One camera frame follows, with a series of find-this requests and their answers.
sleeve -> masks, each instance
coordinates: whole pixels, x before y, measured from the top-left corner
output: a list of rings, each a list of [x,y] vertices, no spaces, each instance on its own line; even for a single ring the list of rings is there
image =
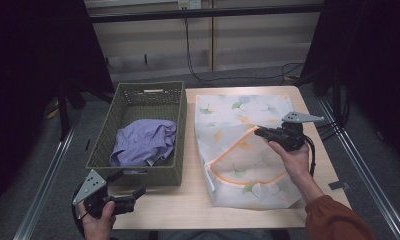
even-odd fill
[[[328,195],[308,203],[306,213],[308,239],[375,239],[358,215]]]

white mesh laundry bag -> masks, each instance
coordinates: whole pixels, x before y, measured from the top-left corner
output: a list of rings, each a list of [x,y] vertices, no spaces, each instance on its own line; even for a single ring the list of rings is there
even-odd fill
[[[288,208],[301,198],[281,158],[254,134],[281,127],[293,111],[287,95],[200,95],[195,132],[214,206]]]

table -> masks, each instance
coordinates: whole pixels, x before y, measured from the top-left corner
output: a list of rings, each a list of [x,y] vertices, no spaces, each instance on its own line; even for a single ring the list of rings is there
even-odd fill
[[[135,211],[117,216],[114,229],[190,230],[190,229],[277,229],[305,226],[305,203],[299,200],[288,209],[248,210],[214,207],[201,170],[194,132],[196,95],[279,95],[290,96],[294,110],[309,113],[296,87],[239,87],[186,89],[187,122],[181,186],[148,187],[135,205]],[[304,133],[316,148],[314,178],[325,194],[350,207],[342,189],[331,190],[338,181],[327,152],[313,123],[304,124]],[[131,190],[110,187],[111,195],[128,195]]]

wrist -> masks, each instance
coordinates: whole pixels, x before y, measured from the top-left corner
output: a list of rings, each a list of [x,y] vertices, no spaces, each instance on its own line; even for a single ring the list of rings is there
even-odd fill
[[[292,181],[299,189],[306,204],[324,196],[324,192],[322,192],[321,188],[319,188],[318,184],[316,184],[315,180],[309,173],[299,175]]]

human hand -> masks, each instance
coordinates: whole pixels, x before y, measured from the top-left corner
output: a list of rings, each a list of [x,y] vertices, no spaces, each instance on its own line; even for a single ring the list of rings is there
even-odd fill
[[[297,186],[306,203],[324,195],[309,173],[309,147],[307,144],[292,152],[286,152],[277,142],[268,142],[268,145],[281,156],[291,181]]]
[[[81,216],[86,214],[84,202],[78,204]],[[101,218],[97,219],[90,214],[86,214],[82,218],[82,226],[84,227],[85,239],[87,240],[109,240],[110,231],[116,221],[116,217],[112,216],[115,209],[115,202],[109,201],[103,208]]]
[[[281,156],[291,181],[297,185],[300,179],[309,175],[309,147],[304,144],[299,150],[287,152],[277,142],[270,141],[268,145]]]

